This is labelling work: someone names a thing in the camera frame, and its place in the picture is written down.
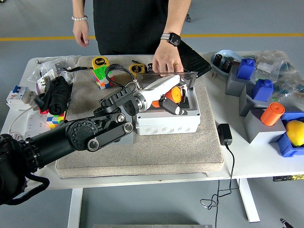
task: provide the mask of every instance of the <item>yellow floor line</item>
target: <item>yellow floor line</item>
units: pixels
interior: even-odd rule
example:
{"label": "yellow floor line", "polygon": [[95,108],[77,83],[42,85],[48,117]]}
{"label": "yellow floor line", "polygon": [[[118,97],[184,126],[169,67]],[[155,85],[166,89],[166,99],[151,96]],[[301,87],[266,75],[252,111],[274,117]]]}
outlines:
{"label": "yellow floor line", "polygon": [[[183,38],[244,38],[244,37],[304,37],[304,33],[231,33],[231,34],[181,34]],[[0,41],[35,41],[35,40],[71,40],[74,36],[67,37],[7,37]]]}

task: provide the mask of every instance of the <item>robotic arm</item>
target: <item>robotic arm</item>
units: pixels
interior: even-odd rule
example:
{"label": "robotic arm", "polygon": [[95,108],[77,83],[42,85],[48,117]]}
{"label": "robotic arm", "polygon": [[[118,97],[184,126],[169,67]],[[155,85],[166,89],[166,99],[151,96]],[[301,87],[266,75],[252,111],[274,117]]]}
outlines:
{"label": "robotic arm", "polygon": [[[0,205],[17,205],[45,190],[49,180],[31,173],[47,164],[62,158],[73,151],[88,150],[95,152],[133,131],[133,124],[126,122],[120,106],[135,116],[147,110],[152,101],[162,99],[171,88],[178,85],[179,75],[163,77],[144,90],[132,92],[125,87],[100,101],[94,116],[74,121],[62,121],[56,128],[43,134],[16,141],[8,134],[0,136]],[[176,114],[178,107],[173,101],[169,111]],[[41,182],[38,187],[14,199],[27,187],[26,178]]]}

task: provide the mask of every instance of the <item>yellow ball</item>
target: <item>yellow ball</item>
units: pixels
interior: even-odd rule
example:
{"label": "yellow ball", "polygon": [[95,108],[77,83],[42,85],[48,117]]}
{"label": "yellow ball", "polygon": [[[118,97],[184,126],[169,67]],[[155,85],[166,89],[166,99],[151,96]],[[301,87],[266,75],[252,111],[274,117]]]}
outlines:
{"label": "yellow ball", "polygon": [[293,146],[304,144],[304,123],[298,120],[289,121],[286,124],[286,133]]}

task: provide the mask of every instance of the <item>tape measure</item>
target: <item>tape measure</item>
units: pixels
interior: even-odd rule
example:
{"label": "tape measure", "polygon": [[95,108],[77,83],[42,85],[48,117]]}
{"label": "tape measure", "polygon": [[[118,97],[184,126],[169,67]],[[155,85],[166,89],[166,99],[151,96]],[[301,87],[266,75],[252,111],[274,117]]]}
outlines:
{"label": "tape measure", "polygon": [[136,77],[137,74],[145,73],[145,64],[134,63],[129,67],[129,71]]}
{"label": "tape measure", "polygon": [[93,60],[92,60],[92,66],[93,66],[93,69],[98,69],[102,66],[109,66],[110,63],[109,63],[109,60],[104,57],[104,56],[98,56],[98,57],[95,57]]}

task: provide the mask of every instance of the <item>white cable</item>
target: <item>white cable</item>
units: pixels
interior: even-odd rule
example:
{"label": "white cable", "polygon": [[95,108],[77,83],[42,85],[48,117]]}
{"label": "white cable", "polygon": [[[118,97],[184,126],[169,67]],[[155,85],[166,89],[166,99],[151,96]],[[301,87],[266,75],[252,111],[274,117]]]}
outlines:
{"label": "white cable", "polygon": [[23,113],[21,113],[9,126],[9,134],[13,137],[13,139],[19,141],[21,139],[23,139],[22,134],[19,132],[12,132],[12,128],[14,126],[14,124],[16,123],[16,121],[23,115],[29,113],[33,108],[37,107],[37,104],[33,105],[32,107],[30,107],[29,109],[25,110]]}

